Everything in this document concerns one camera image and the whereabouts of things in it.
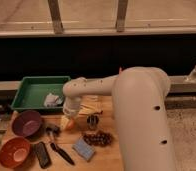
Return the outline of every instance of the purple bowl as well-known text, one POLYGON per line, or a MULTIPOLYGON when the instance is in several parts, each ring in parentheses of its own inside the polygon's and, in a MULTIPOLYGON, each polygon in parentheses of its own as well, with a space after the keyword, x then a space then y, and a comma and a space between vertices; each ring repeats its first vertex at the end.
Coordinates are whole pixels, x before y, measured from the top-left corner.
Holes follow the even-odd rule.
POLYGON ((35 110, 26 110, 21 112, 12 123, 12 131, 22 137, 29 137, 36 133, 42 124, 42 118, 39 112, 35 110))

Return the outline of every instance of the knife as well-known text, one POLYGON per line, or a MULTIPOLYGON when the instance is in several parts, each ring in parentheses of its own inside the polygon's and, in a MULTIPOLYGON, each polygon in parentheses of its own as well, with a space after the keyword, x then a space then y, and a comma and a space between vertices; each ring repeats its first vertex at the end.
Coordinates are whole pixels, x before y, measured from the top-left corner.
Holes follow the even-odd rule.
POLYGON ((68 163, 70 163, 71 165, 75 165, 72 158, 62 148, 58 147, 58 145, 56 145, 55 143, 50 143, 50 146, 51 146, 53 151, 60 154, 60 156, 63 157, 68 163))

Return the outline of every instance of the white cloth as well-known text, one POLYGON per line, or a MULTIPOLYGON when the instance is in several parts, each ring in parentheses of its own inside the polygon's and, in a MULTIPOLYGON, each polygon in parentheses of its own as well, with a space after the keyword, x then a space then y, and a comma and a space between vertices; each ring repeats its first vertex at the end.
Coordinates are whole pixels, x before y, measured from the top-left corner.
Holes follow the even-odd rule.
POLYGON ((61 98, 58 95, 54 95, 52 93, 49 93, 44 101, 45 107, 55 107, 60 104, 62 104, 61 98))

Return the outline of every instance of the bowl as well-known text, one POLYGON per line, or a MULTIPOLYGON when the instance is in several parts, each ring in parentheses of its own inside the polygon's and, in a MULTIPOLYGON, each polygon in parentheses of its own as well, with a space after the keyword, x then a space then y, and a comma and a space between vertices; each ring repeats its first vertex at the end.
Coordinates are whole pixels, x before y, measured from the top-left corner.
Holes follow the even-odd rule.
POLYGON ((39 130, 41 124, 42 118, 39 112, 26 110, 15 118, 12 123, 12 131, 17 136, 29 137, 39 130))
POLYGON ((30 143, 24 137, 15 137, 7 141, 0 149, 0 163, 7 168, 21 165, 30 152, 30 143))

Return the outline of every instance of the blue sponge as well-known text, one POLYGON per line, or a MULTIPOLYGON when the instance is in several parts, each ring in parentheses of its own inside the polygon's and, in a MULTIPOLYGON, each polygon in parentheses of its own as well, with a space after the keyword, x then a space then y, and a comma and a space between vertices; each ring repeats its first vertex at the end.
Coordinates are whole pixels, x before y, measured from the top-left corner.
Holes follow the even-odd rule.
POLYGON ((87 144, 83 138, 77 140, 77 142, 72 146, 72 148, 77 151, 77 153, 82 156, 87 162, 95 154, 95 149, 87 144))

